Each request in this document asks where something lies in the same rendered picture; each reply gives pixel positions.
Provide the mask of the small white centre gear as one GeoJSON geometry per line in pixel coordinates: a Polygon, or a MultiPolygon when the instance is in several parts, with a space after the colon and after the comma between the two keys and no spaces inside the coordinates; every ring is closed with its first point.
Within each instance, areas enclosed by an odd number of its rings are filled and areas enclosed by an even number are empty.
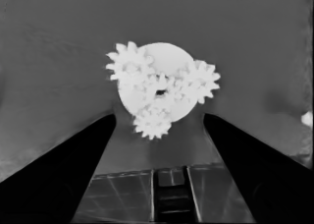
{"type": "Polygon", "coordinates": [[[148,78],[144,94],[144,103],[152,107],[169,108],[174,102],[175,78],[164,74],[148,78]]]}

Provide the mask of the large white toothed gear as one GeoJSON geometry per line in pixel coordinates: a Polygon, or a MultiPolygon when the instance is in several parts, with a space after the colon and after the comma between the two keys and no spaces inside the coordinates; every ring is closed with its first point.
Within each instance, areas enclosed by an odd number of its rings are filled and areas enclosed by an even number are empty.
{"type": "Polygon", "coordinates": [[[115,50],[106,54],[111,60],[105,69],[111,71],[110,80],[120,84],[142,84],[155,73],[152,64],[155,58],[147,53],[144,46],[138,47],[133,41],[117,43],[115,50]]]}

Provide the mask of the small white round part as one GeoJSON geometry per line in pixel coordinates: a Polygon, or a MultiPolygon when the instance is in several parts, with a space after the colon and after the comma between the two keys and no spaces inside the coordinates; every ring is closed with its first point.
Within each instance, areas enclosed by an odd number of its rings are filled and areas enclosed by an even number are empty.
{"type": "Polygon", "coordinates": [[[301,116],[301,122],[303,125],[313,128],[313,113],[311,111],[306,112],[301,116]]]}

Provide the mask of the white round carrier with pins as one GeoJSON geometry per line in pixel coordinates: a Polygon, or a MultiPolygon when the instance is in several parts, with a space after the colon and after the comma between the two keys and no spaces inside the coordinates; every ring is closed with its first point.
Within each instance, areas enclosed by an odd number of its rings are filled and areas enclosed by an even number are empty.
{"type": "MultiPolygon", "coordinates": [[[[151,76],[164,74],[166,77],[174,77],[176,80],[175,102],[169,109],[171,110],[172,122],[177,122],[188,115],[196,104],[195,99],[190,99],[183,93],[183,78],[180,75],[180,70],[188,63],[193,62],[193,59],[186,51],[174,44],[155,42],[143,46],[147,48],[147,53],[155,58],[155,62],[152,64],[155,73],[151,76]]],[[[121,101],[131,114],[135,109],[148,106],[144,103],[147,81],[142,84],[120,84],[118,82],[121,101]]]]}

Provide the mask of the medium white toothed gear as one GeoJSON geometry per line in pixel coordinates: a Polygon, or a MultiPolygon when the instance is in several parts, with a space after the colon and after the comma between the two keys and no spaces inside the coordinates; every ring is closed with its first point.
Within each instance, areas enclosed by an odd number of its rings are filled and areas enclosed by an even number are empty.
{"type": "Polygon", "coordinates": [[[214,64],[195,60],[180,70],[183,78],[183,93],[197,103],[204,104],[206,98],[213,98],[213,90],[218,90],[221,75],[214,64]]]}
{"type": "Polygon", "coordinates": [[[134,131],[149,140],[160,139],[172,127],[171,110],[148,105],[132,112],[134,131]]]}

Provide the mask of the dark robot body block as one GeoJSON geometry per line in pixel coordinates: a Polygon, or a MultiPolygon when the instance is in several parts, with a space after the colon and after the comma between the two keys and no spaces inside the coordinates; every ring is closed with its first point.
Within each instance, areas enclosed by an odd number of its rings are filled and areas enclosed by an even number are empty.
{"type": "Polygon", "coordinates": [[[74,224],[254,224],[222,166],[183,166],[99,175],[74,224]]]}

